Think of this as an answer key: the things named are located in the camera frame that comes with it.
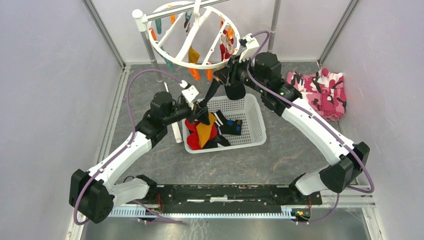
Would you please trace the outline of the black sock white stripes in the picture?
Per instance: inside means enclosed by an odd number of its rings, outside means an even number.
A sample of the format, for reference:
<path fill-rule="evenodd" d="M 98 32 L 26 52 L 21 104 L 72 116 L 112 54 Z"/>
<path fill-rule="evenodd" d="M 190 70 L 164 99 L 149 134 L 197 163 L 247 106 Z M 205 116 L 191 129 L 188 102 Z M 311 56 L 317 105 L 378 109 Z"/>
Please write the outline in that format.
<path fill-rule="evenodd" d="M 211 113 L 215 117 L 215 124 L 219 128 L 221 134 L 230 134 L 228 120 L 224 116 L 221 110 Z"/>

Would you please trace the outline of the black sock blue accents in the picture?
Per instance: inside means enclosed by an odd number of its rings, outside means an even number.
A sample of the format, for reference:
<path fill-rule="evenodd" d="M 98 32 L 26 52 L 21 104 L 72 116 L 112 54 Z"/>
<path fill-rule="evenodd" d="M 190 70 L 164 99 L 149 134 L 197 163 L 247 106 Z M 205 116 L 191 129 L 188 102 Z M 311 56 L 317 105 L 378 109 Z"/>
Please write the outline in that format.
<path fill-rule="evenodd" d="M 227 119 L 226 122 L 220 127 L 220 131 L 222 134 L 226 134 L 226 135 L 241 136 L 242 126 L 243 126 L 243 121 L 240 119 L 236 119 L 236 120 Z"/>

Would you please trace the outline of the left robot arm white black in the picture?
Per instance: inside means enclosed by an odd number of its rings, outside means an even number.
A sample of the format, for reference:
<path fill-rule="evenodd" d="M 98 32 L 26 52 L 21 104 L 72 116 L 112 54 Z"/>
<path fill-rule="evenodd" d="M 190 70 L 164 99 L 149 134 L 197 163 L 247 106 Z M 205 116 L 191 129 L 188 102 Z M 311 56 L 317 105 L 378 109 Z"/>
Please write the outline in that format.
<path fill-rule="evenodd" d="M 182 90 L 175 100 L 167 91 L 157 92 L 138 124 L 132 124 L 128 138 L 89 170 L 77 169 L 70 179 L 69 204 L 73 220 L 81 226 L 105 220 L 115 207 L 142 200 L 153 203 L 157 190 L 142 178 L 117 184 L 118 178 L 143 154 L 153 149 L 168 133 L 168 126 L 181 120 L 195 120 L 204 110 L 196 90 Z"/>

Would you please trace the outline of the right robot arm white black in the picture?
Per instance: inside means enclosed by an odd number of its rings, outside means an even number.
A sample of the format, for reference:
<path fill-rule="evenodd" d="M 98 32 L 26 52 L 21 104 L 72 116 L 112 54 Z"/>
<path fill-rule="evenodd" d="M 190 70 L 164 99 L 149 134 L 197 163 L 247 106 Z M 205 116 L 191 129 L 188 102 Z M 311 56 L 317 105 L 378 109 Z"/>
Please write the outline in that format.
<path fill-rule="evenodd" d="M 327 166 L 293 181 L 295 187 L 288 191 L 293 203 L 302 204 L 309 195 L 322 190 L 374 192 L 374 182 L 366 169 L 369 146 L 354 143 L 319 116 L 306 98 L 283 79 L 282 64 L 275 54 L 261 52 L 249 60 L 232 55 L 213 77 L 227 87 L 232 98 L 241 98 L 236 91 L 244 93 L 245 87 L 260 93 L 266 108 L 294 125 L 323 154 Z"/>

